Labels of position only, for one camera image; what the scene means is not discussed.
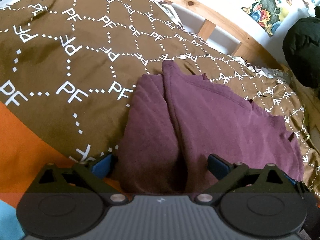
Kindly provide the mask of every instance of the brown duvet cover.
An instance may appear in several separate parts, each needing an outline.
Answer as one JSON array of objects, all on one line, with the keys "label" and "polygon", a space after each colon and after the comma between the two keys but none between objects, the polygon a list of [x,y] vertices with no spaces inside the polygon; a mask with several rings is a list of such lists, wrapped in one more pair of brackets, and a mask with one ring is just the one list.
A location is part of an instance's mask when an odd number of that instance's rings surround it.
[{"label": "brown duvet cover", "polygon": [[47,162],[116,155],[138,78],[161,73],[166,59],[283,115],[304,181],[319,193],[319,156],[296,94],[180,30],[152,1],[21,0],[0,18],[1,193],[24,192]]}]

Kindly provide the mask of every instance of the blue tab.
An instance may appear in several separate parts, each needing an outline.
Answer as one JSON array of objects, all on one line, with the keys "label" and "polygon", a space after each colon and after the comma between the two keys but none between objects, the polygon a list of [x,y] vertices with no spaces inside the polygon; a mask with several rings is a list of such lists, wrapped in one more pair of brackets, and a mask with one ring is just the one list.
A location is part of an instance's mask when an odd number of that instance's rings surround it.
[{"label": "blue tab", "polygon": [[296,181],[294,180],[294,179],[291,179],[285,172],[284,172],[284,175],[286,176],[286,178],[290,181],[290,183],[292,184],[292,185],[296,185]]},{"label": "blue tab", "polygon": [[97,164],[95,164],[91,172],[97,176],[99,179],[103,179],[106,177],[109,172],[111,171],[111,162],[113,160],[112,154],[109,154],[105,158],[103,158],[101,161],[99,161]]},{"label": "blue tab", "polygon": [[209,155],[208,157],[208,164],[210,166],[210,172],[217,178],[217,180],[223,179],[225,176],[227,176],[231,170],[228,165],[220,161],[219,159],[215,158],[212,155]]}]

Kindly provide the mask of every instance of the wooden bed frame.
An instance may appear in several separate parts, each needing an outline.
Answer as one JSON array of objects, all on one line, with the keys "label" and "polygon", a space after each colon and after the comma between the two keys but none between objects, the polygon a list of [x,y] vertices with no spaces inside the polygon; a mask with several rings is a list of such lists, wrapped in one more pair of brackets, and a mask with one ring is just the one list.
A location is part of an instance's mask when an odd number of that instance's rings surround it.
[{"label": "wooden bed frame", "polygon": [[272,55],[254,38],[231,22],[221,14],[212,10],[208,6],[196,0],[166,0],[178,4],[190,11],[202,16],[204,21],[198,35],[207,40],[216,26],[219,26],[240,41],[232,56],[240,56],[247,62],[255,64],[257,61],[265,63],[269,68],[283,70],[282,66],[272,57]]},{"label": "wooden bed frame", "polygon": [[[240,56],[247,62],[257,64],[262,61],[265,66],[269,68],[277,68],[282,71],[291,72],[285,65],[279,64],[273,56],[254,38],[241,29],[238,25],[231,22],[221,14],[205,6],[196,0],[166,0],[170,3],[178,4],[200,16],[205,18],[198,35],[207,40],[216,26],[219,26],[226,32],[230,33],[240,41],[235,51],[231,54],[233,56]],[[317,129],[320,131],[320,100],[315,95],[311,88],[304,87],[297,81],[293,75],[293,82],[291,84],[293,90],[298,94],[299,98],[303,101],[308,113],[309,125],[308,130]]]}]

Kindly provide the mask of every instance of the black mechanical device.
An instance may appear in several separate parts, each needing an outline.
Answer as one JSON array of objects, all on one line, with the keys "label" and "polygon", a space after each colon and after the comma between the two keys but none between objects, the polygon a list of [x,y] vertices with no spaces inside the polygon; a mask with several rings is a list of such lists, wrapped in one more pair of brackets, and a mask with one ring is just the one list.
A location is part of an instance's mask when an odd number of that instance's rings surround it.
[{"label": "black mechanical device", "polygon": [[101,180],[111,167],[111,155],[68,169],[44,166],[17,207],[23,239],[299,240],[302,229],[319,237],[315,197],[272,163],[250,169],[211,154],[208,170],[219,181],[194,199],[129,200]]}]

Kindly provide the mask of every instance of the white wall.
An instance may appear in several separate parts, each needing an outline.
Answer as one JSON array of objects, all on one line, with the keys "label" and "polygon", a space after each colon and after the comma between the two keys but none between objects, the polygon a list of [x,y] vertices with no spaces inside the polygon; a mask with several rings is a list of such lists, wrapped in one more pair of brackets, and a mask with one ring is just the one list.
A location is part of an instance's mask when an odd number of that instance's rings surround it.
[{"label": "white wall", "polygon": [[[284,19],[280,27],[276,30],[276,34],[273,37],[269,37],[268,34],[261,28],[249,15],[241,10],[241,7],[249,7],[253,0],[198,0],[199,2],[209,6],[213,10],[217,11],[224,17],[228,18],[244,31],[249,33],[254,39],[256,39],[262,46],[264,46],[271,55],[280,63],[285,63],[284,54],[282,52],[282,42],[289,30],[289,28],[302,17],[308,17],[309,14],[304,6],[302,0],[294,0],[291,6],[289,15]],[[182,23],[186,26],[187,30],[197,33],[199,31],[204,19],[202,17],[192,18],[188,15],[191,13],[189,10],[183,10],[177,5],[174,5],[177,10]],[[231,53],[236,47],[239,41],[234,37],[225,37],[224,31],[220,28],[212,33],[209,38],[209,45],[223,53]]]}]

